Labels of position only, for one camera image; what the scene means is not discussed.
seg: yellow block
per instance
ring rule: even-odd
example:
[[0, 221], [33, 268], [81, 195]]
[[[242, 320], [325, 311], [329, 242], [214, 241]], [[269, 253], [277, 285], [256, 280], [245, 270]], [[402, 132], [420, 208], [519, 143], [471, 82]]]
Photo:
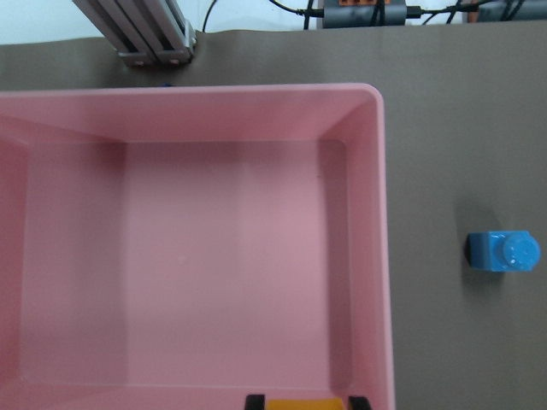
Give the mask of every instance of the yellow block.
[[268, 400], [266, 410], [344, 410], [342, 400]]

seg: metal bracket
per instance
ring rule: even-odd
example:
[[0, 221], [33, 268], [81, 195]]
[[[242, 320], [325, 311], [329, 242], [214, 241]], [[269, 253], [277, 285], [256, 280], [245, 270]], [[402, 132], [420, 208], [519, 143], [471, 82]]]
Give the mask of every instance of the metal bracket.
[[130, 67], [178, 66], [194, 55], [196, 32], [176, 0], [73, 0]]

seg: white wall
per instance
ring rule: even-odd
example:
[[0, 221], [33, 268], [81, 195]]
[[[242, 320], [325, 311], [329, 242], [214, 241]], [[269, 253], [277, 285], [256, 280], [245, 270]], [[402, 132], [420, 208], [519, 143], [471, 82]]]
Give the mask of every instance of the white wall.
[[[201, 30], [209, 0], [178, 0], [192, 25]], [[426, 9], [438, 9], [455, 0], [409, 0]], [[306, 0], [282, 0], [303, 9]], [[458, 16], [454, 22], [460, 22]], [[433, 22], [444, 22], [446, 16]], [[315, 28], [315, 19], [310, 28]], [[407, 24], [419, 24], [408, 20]], [[208, 32], [232, 29], [301, 30], [303, 17], [287, 13], [268, 0], [218, 0], [207, 24]], [[0, 44], [36, 43], [67, 38], [99, 37], [101, 33], [71, 0], [0, 0]]]

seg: gray table surface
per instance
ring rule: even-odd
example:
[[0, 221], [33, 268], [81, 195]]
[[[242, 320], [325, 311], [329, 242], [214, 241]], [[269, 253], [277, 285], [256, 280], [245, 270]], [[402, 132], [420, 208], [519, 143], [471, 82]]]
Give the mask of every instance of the gray table surface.
[[199, 36], [181, 69], [103, 39], [0, 47], [0, 90], [364, 82], [386, 108], [397, 408], [547, 408], [547, 263], [470, 270], [470, 231], [547, 249], [547, 22]]

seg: pink bin wall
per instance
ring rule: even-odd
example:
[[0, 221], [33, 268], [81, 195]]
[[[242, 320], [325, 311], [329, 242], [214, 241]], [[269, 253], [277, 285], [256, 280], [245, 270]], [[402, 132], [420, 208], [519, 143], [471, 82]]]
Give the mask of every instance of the pink bin wall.
[[0, 408], [394, 410], [368, 85], [0, 93]]

